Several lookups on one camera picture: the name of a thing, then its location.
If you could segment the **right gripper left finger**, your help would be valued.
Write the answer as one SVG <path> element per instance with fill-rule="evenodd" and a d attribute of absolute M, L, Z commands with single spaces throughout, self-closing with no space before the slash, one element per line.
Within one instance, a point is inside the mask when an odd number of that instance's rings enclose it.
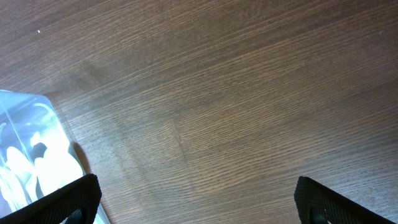
<path fill-rule="evenodd" d="M 97 176 L 86 174 L 36 202 L 1 218 L 1 224 L 61 222 L 92 224 L 101 196 Z"/>

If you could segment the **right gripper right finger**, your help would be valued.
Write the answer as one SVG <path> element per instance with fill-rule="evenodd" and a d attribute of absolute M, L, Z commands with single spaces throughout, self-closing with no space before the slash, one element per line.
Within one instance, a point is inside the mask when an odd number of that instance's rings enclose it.
<path fill-rule="evenodd" d="M 298 178 L 294 200 L 302 224 L 394 224 L 309 177 Z"/>

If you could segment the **clear plastic container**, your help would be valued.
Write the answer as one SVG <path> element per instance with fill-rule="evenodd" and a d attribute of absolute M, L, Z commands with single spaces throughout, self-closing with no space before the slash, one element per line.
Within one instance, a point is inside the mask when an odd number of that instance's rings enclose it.
<path fill-rule="evenodd" d="M 43 95 L 1 90 L 1 168 L 8 170 L 10 168 L 6 164 L 6 151 L 10 146 L 20 150 L 33 167 L 34 160 L 43 157 L 47 149 L 68 152 L 81 166 L 83 176 L 86 175 L 55 109 Z M 25 186 L 20 180 L 19 182 L 28 205 L 45 197 L 38 178 L 35 187 Z M 1 217 L 11 213 L 13 212 L 1 194 Z"/>

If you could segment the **thin white plastic spoon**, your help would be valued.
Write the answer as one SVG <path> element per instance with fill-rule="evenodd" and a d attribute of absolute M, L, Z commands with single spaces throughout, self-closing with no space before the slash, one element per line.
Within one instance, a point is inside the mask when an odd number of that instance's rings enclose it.
<path fill-rule="evenodd" d="M 19 179 L 10 170 L 5 168 L 1 168 L 1 194 L 8 203 L 11 212 L 28 206 Z"/>

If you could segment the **wide-handled white spoon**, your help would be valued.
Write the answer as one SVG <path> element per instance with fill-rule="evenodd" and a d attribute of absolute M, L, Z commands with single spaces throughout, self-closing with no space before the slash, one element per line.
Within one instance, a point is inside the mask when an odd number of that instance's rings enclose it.
<path fill-rule="evenodd" d="M 10 170 L 17 176 L 17 178 L 28 187 L 35 187 L 37 177 L 34 172 L 34 167 L 23 153 L 17 148 L 10 146 L 6 151 L 7 162 Z"/>

